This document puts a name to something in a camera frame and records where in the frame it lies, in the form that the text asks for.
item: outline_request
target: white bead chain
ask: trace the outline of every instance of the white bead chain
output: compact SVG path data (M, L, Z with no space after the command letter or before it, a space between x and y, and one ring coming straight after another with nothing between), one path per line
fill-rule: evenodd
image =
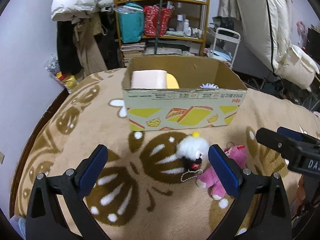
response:
M183 179L183 176L186 175L187 173L197 173L198 171L201 171L201 174L203 173L203 170L202 170L202 169L199 169L199 170L196 170L196 171L188 170L187 172L183 173L183 174L181 175L181 178L180 178L181 182L185 182L185 181L187 181L187 180L189 180L189 179L193 179L193 178L198 177L198 176L201 175L201 174L198 174L198 175L196 175L196 176L192 176L192 177L187 178L187 179Z

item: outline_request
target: cardboard box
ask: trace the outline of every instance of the cardboard box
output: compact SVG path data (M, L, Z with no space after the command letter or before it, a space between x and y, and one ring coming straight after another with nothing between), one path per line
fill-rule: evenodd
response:
M162 69L180 89L131 89L132 72ZM214 83L219 89L201 89ZM224 63L207 57L143 56L130 61L122 81L132 131L174 130L228 125L247 93L240 78Z

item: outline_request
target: screw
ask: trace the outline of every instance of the screw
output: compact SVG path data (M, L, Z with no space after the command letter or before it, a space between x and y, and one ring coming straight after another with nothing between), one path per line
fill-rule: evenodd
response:
M37 179L42 179L44 177L44 174L43 173L39 173L38 175L37 175Z
M250 175L251 174L251 171L250 169L243 169L242 172L245 174L245 175Z
M275 173L273 174L273 176L274 176L276 179L279 179L279 178L281 177L280 174L277 173L277 172L275 172Z
M67 175L67 176L71 176L73 173L75 173L75 170L74 170L74 169L68 169L68 170L66 171L66 175Z

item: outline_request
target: red label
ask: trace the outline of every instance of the red label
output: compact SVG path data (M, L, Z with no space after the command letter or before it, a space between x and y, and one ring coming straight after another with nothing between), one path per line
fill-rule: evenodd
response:
M194 169L194 170L196 170L196 169L199 168L199 164L194 163L194 164L191 165L191 168Z

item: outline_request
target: teal bag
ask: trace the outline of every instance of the teal bag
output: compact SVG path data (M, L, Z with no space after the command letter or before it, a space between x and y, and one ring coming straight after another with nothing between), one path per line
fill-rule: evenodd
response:
M135 3L126 3L126 5L143 9ZM119 26L123 43L140 41L144 27L143 11L130 14L119 13Z

